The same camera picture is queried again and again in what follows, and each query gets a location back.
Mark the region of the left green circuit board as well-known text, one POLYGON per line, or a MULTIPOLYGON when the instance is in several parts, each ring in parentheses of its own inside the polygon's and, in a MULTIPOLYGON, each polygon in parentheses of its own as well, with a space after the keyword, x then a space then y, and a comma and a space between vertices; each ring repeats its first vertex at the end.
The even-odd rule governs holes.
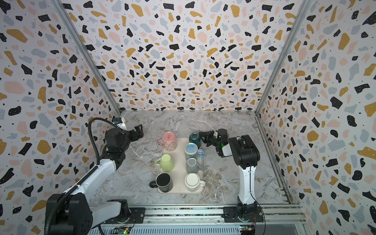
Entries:
POLYGON ((122 227, 115 227, 112 230, 113 235, 130 235, 132 227, 122 226, 122 227))

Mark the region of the grey mug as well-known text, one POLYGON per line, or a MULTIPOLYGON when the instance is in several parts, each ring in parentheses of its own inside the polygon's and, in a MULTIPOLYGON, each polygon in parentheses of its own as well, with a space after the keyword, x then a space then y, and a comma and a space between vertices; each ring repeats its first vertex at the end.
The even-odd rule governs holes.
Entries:
POLYGON ((203 171, 203 167, 198 164, 195 158, 189 158, 186 163, 186 172, 189 173, 198 173, 199 171, 203 171))

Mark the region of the aluminium corner post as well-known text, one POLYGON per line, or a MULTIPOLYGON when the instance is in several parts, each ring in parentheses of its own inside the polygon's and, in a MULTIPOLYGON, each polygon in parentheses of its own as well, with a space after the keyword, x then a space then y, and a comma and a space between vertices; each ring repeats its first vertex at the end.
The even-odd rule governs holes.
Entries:
POLYGON ((53 5, 55 11, 57 12, 58 16, 60 17, 63 24, 65 25, 65 28, 67 29, 67 31, 71 35, 72 40, 76 44, 77 49, 79 50, 80 54, 84 58, 85 62, 87 63, 90 71, 94 74, 94 77, 96 78, 96 80, 99 83, 100 87, 102 88, 104 94, 106 95, 106 97, 109 101, 109 104, 111 105, 111 107, 112 107, 113 111, 115 112, 116 116, 120 116, 121 115, 120 108, 117 106, 117 103, 116 103, 114 97, 112 96, 109 88, 107 87, 105 81, 103 80, 102 75, 99 72, 99 69, 97 68, 97 66, 95 65, 94 61, 92 60, 90 54, 88 53, 88 50, 86 49, 85 44, 80 39, 79 34, 78 34, 77 30, 75 29, 71 19, 69 18, 69 15, 65 11, 62 2, 61 1, 51 1, 51 2, 52 2, 52 5, 53 5))
POLYGON ((302 5, 298 11, 298 14, 297 14, 297 17, 294 21, 294 24, 292 25, 292 28, 291 28, 291 31, 287 37, 287 40, 282 48, 282 51, 278 57, 278 60, 276 62, 276 65, 271 73, 271 77, 268 81, 268 83, 266 84, 265 86, 265 89, 264 89, 264 92, 261 96, 261 99, 259 101, 259 104, 256 108, 256 111, 255 111, 255 115, 258 116, 258 114, 261 113, 261 110, 262 110, 262 106, 264 105, 265 101, 267 100, 267 97, 268 97, 268 93, 271 91, 272 89, 272 85, 273 83, 276 81, 277 79, 277 76, 282 68, 282 65, 285 61, 285 58, 287 57, 288 53, 289 53, 289 50, 294 42, 294 39, 297 35, 297 32, 301 26, 301 23, 304 19, 304 17, 306 16, 307 14, 307 11, 311 5, 312 1, 311 0, 304 0, 302 2, 302 5))

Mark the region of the left aluminium corner post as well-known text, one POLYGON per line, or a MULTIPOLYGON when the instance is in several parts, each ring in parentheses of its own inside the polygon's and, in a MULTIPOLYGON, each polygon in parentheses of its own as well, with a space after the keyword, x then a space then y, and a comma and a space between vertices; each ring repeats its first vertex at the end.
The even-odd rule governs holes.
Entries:
POLYGON ((114 97, 112 96, 109 88, 107 87, 105 81, 103 80, 102 75, 99 72, 99 69, 97 68, 97 66, 95 65, 94 61, 92 60, 90 54, 88 53, 88 50, 86 49, 85 44, 80 39, 79 34, 78 34, 77 30, 75 29, 71 19, 69 18, 69 15, 65 11, 62 2, 61 1, 51 1, 51 2, 52 2, 52 5, 53 5, 55 11, 57 12, 58 16, 60 17, 63 24, 65 25, 65 28, 67 29, 67 31, 71 35, 72 40, 76 44, 77 49, 79 50, 80 54, 84 58, 85 62, 87 63, 90 71, 94 74, 94 77, 96 78, 96 80, 99 83, 100 87, 102 88, 104 94, 106 95, 106 97, 109 101, 109 104, 111 105, 111 107, 112 107, 113 111, 115 112, 116 116, 120 116, 121 115, 120 108, 117 106, 117 103, 116 103, 114 97))

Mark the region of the right circuit board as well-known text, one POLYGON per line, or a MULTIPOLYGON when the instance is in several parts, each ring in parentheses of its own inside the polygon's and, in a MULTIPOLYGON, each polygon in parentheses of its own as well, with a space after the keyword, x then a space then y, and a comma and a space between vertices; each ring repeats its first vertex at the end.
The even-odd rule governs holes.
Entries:
POLYGON ((256 233, 255 225, 240 226, 241 235, 255 235, 255 233, 256 233))

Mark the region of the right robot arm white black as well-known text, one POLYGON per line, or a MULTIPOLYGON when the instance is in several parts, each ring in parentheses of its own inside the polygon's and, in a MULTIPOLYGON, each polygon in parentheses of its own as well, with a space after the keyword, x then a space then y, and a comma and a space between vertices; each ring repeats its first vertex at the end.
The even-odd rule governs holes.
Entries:
POLYGON ((255 173, 260 153, 249 135, 229 137, 226 129, 199 132, 200 139, 207 147, 214 146, 217 154, 232 157, 240 170, 240 192, 233 213, 234 219, 249 221, 256 218, 260 208, 255 197, 255 173))

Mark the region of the light blue butterfly mug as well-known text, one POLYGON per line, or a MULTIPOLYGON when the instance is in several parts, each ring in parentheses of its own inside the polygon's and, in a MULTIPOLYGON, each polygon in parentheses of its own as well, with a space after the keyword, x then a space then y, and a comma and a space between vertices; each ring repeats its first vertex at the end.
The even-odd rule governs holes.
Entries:
POLYGON ((204 150, 199 149, 195 143, 188 143, 185 146, 184 152, 186 160, 190 158, 203 158, 205 156, 204 150))

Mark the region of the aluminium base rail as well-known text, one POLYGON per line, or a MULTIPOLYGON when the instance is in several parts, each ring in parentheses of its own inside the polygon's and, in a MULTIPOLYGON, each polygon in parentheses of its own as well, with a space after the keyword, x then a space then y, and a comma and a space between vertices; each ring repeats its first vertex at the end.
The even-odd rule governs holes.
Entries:
POLYGON ((234 219, 233 205, 131 205, 132 219, 112 218, 87 235, 112 235, 115 227, 132 227, 130 235, 240 235, 240 226, 255 225, 255 235, 309 235, 296 205, 263 204, 256 218, 234 219))

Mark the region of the dark green mug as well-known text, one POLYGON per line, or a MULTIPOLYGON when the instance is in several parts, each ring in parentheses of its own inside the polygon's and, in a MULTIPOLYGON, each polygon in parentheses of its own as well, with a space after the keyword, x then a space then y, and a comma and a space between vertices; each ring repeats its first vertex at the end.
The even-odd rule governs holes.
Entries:
POLYGON ((198 149, 201 148, 201 136, 199 133, 194 132, 189 136, 189 142, 197 145, 198 149))

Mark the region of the pink patterned mug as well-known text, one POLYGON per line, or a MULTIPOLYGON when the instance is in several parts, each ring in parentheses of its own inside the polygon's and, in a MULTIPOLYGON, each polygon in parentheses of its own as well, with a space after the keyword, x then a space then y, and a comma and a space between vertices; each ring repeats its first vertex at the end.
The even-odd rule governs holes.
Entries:
POLYGON ((157 144, 163 146, 167 151, 174 151, 177 148, 176 134, 173 132, 166 132, 157 140, 157 144))

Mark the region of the cream rectangular tray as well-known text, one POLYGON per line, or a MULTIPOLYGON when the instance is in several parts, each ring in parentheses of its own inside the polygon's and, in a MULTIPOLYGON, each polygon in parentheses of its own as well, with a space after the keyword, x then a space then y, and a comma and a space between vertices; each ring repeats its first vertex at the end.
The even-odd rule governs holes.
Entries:
MULTIPOLYGON (((168 174, 172 178, 173 188, 167 194, 200 194, 204 190, 204 186, 199 185, 198 188, 191 192, 186 187, 185 177, 186 172, 186 158, 185 158, 185 146, 189 143, 189 138, 177 138, 177 148, 174 151, 167 151, 163 148, 162 155, 168 154, 171 156, 174 162, 174 169, 168 174)), ((159 188, 156 189, 159 194, 166 194, 159 188)))

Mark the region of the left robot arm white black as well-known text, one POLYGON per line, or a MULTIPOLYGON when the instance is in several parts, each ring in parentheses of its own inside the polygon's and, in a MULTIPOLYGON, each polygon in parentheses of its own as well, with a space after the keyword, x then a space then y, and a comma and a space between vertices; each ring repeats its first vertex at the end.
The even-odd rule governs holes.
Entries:
POLYGON ((125 151, 131 142, 144 136, 143 126, 127 131, 119 127, 105 134, 106 151, 95 165, 76 184, 47 200, 44 233, 46 235, 87 235, 109 219, 120 222, 132 219, 131 210, 125 199, 113 199, 104 204, 90 205, 96 190, 112 175, 125 160, 125 151))

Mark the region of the black mug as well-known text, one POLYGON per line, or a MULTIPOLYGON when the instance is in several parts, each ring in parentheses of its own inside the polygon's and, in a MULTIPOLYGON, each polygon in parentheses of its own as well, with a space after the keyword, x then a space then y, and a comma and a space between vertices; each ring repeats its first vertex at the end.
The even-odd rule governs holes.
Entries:
POLYGON ((173 188, 172 178, 168 173, 162 172, 158 174, 155 181, 149 183, 149 186, 158 188, 162 193, 168 193, 173 188))

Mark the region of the light green mug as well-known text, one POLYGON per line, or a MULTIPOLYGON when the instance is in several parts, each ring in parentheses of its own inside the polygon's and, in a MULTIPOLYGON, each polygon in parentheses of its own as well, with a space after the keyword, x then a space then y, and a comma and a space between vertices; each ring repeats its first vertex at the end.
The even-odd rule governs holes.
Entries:
POLYGON ((163 172, 171 172, 174 169, 174 160, 169 154, 164 154, 155 162, 155 166, 159 166, 163 172))

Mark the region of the white mug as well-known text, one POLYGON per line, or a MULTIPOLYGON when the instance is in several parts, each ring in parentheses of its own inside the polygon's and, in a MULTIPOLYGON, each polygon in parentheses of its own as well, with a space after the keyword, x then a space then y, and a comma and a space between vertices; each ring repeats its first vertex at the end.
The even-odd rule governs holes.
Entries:
POLYGON ((199 187, 204 187, 206 182, 202 181, 198 174, 189 173, 185 177, 185 185, 189 192, 195 192, 199 187))

